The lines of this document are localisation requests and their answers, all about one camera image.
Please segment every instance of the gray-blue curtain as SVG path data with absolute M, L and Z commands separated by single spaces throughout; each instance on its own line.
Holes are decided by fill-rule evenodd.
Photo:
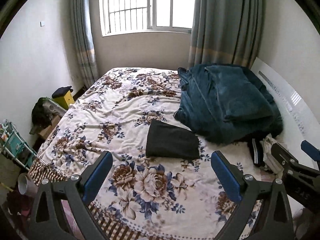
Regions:
M 195 0 L 189 66 L 229 63 L 250 68 L 261 37 L 263 0 Z
M 85 86 L 89 88 L 99 78 L 91 34 L 89 0 L 71 0 L 71 21 L 81 75 Z

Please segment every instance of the window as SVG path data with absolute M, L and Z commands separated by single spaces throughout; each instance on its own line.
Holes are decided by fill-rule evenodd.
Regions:
M 161 30 L 191 32 L 195 0 L 100 0 L 102 34 Z

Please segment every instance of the bedsheet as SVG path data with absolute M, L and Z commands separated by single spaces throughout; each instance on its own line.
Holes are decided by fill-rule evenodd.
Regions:
M 261 174 L 245 143 L 218 146 L 199 137 L 197 160 L 147 158 L 151 120 L 187 129 L 173 117 L 179 105 L 176 71 L 114 68 L 70 105 L 29 174 L 36 184 L 66 180 L 108 150 L 112 170 L 88 208 L 110 239 L 211 240 L 235 209 L 210 166 L 211 153 L 220 150 L 258 180 Z M 240 238 L 249 234 L 259 207 L 257 201 Z

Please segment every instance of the yellow stool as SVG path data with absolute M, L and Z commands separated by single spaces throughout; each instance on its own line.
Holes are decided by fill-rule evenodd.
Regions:
M 63 97 L 53 98 L 53 101 L 55 101 L 66 110 L 69 109 L 70 104 L 75 103 L 70 91 L 68 91 Z

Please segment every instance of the teal blanket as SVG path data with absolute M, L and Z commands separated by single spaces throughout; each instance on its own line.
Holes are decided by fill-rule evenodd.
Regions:
M 200 64 L 178 73 L 181 103 L 174 117 L 208 141 L 228 144 L 281 133 L 279 109 L 249 69 Z

